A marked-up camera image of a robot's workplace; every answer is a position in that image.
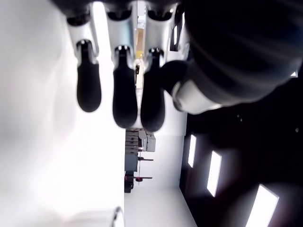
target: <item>black rubber fingertip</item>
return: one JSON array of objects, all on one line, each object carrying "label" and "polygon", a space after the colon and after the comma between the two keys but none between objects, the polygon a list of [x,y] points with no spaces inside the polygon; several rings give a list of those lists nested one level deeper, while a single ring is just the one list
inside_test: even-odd
[{"label": "black rubber fingertip", "polygon": [[165,118],[164,90],[160,87],[159,70],[144,75],[141,123],[147,131],[158,131]]},{"label": "black rubber fingertip", "polygon": [[132,127],[138,115],[134,70],[121,64],[114,70],[113,116],[121,128]]},{"label": "black rubber fingertip", "polygon": [[81,109],[89,113],[97,110],[101,103],[99,65],[88,59],[82,59],[78,67],[77,99]]}]

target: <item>rectangular light panel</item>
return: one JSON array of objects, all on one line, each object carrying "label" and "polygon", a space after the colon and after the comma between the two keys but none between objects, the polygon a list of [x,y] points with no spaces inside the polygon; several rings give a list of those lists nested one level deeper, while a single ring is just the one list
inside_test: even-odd
[{"label": "rectangular light panel", "polygon": [[267,227],[278,200],[278,196],[260,184],[246,227]]},{"label": "rectangular light panel", "polygon": [[219,155],[218,153],[213,151],[212,158],[210,161],[207,189],[214,197],[216,196],[216,191],[217,191],[217,186],[218,186],[221,160],[222,160],[221,155]]},{"label": "rectangular light panel", "polygon": [[184,27],[185,24],[185,13],[182,14],[182,28]]},{"label": "rectangular light panel", "polygon": [[174,29],[174,40],[175,40],[175,45],[177,44],[177,26],[175,26]]},{"label": "rectangular light panel", "polygon": [[196,141],[197,138],[193,135],[190,137],[190,147],[189,147],[189,156],[188,156],[188,164],[190,167],[194,167],[195,160],[195,152],[196,152]]},{"label": "rectangular light panel", "polygon": [[290,75],[290,77],[298,77],[298,72],[294,72],[292,75]]}]

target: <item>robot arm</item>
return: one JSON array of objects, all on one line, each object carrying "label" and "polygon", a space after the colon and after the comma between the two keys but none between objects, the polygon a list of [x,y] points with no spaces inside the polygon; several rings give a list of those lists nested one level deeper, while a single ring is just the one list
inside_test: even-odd
[{"label": "robot arm", "polygon": [[[98,43],[92,0],[53,0],[66,15],[78,58],[80,107],[95,111],[101,102]],[[122,128],[137,118],[134,85],[134,28],[131,0],[104,3],[114,63],[113,114]],[[167,62],[178,0],[148,0],[144,47],[141,122],[157,131],[164,122],[163,90],[177,109],[190,114],[257,101],[286,83],[302,64],[301,3],[240,0],[184,1],[186,24],[178,50],[186,59]]]}]

